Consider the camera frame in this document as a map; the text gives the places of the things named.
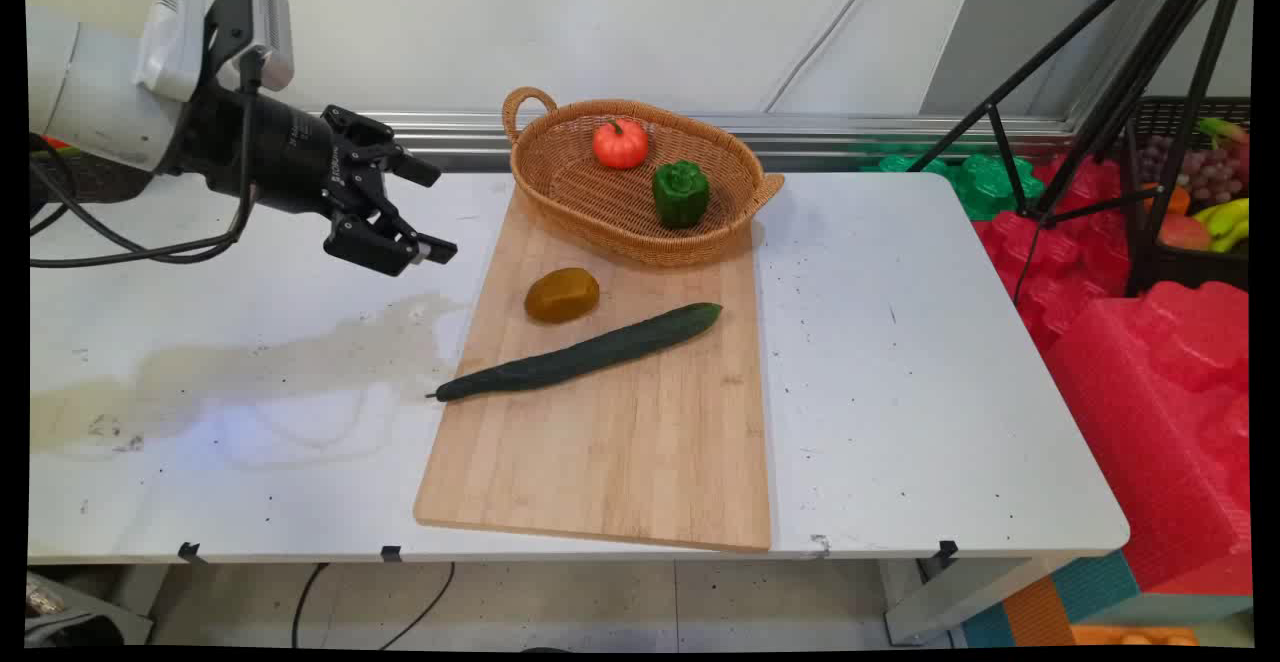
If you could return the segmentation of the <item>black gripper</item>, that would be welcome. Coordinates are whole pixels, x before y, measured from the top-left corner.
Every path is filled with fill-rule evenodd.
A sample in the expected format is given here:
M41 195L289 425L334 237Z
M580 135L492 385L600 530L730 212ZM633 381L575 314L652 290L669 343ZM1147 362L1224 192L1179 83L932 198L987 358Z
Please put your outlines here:
M342 182L371 169L424 188L443 174L381 120L335 105L315 117L265 93L247 102L218 82L186 102L165 152L168 175L205 175L211 191L237 196L247 170L257 204L329 216L323 248L338 260L388 277L424 261L448 264L458 246L417 232L383 182Z

